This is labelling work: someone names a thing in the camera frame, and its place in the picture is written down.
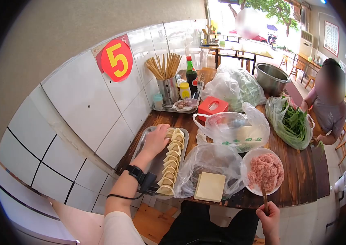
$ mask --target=stainless steel bowl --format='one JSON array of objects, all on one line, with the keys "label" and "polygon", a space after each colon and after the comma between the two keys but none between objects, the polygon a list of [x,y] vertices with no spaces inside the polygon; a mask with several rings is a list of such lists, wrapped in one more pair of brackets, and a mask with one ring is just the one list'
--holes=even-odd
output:
[{"label": "stainless steel bowl", "polygon": [[270,96],[280,96],[286,84],[291,82],[290,77],[281,69],[267,63],[258,63],[256,80],[262,86],[264,93]]}]

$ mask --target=air conditioner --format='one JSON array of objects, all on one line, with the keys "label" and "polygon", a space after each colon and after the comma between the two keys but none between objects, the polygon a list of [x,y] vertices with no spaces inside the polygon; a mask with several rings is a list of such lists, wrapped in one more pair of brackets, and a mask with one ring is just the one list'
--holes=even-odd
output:
[{"label": "air conditioner", "polygon": [[300,50],[299,53],[311,56],[313,35],[307,31],[301,30]]}]

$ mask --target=small plastic jar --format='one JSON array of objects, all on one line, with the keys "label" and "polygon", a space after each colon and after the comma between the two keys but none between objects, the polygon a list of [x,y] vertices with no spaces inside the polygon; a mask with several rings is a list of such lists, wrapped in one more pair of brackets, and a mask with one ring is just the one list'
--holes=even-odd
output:
[{"label": "small plastic jar", "polygon": [[180,83],[180,97],[181,99],[191,98],[190,84],[187,82]]},{"label": "small plastic jar", "polygon": [[153,96],[153,99],[154,99],[154,105],[155,105],[155,109],[157,110],[162,110],[163,109],[163,106],[162,106],[162,94],[160,93],[157,93]]}]

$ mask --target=white plate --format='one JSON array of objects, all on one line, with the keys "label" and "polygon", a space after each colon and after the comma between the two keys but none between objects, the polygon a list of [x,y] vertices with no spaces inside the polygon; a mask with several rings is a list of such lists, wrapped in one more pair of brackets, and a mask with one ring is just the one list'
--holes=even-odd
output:
[{"label": "white plate", "polygon": [[[280,164],[282,165],[282,162],[280,161],[280,158],[278,157],[277,154],[275,154],[272,150],[270,149],[267,149],[267,148],[257,148],[257,149],[254,149],[254,150],[250,150],[247,152],[247,154],[245,154],[243,160],[244,160],[244,164],[245,166],[247,167],[247,171],[250,172],[251,171],[251,160],[254,158],[254,157],[257,157],[257,156],[260,156],[260,155],[263,155],[263,154],[267,154],[267,153],[271,153],[271,154],[274,154]],[[272,193],[276,192],[278,189],[279,189],[280,185],[277,185],[272,191],[270,192],[266,192],[267,195],[271,195]],[[246,188],[252,192],[253,194],[255,195],[258,195],[258,196],[263,196],[262,194],[262,190],[260,188],[260,186],[258,184],[254,184],[254,188],[253,189],[250,189],[248,186],[246,186]]]}]

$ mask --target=black pants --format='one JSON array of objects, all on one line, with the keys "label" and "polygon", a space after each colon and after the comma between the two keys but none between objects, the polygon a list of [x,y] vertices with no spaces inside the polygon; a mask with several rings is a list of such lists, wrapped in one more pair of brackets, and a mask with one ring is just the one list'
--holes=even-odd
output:
[{"label": "black pants", "polygon": [[255,209],[241,210],[228,227],[219,227],[210,221],[210,206],[184,200],[181,213],[160,245],[173,244],[239,244],[251,245],[259,218]]}]

